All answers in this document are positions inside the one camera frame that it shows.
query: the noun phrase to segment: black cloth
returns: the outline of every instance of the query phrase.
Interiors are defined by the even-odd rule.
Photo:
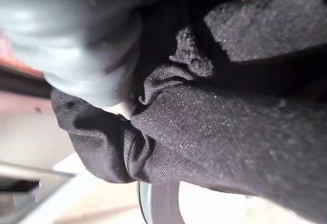
[[[253,194],[327,223],[324,0],[161,0],[142,14],[131,121],[53,92],[88,170]]]

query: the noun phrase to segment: red surface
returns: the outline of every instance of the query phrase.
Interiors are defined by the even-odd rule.
[[[11,50],[9,41],[0,31],[0,66],[7,66],[19,72],[31,74],[33,76],[41,77],[42,72],[34,70],[27,65],[18,61]]]

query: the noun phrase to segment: gloved hand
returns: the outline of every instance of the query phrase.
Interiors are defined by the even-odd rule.
[[[150,1],[0,0],[0,28],[52,86],[107,109],[130,94],[142,32],[135,8]]]

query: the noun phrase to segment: fabric texture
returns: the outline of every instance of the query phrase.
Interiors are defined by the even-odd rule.
[[[227,1],[142,9],[131,121],[54,91],[58,123],[108,182],[185,181],[327,223],[325,2]]]

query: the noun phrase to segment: floor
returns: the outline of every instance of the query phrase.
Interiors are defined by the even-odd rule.
[[[293,212],[258,197],[219,193],[187,183],[180,185],[179,203],[185,224],[310,224]],[[101,182],[96,191],[54,222],[128,223],[145,224],[139,210],[136,183]]]

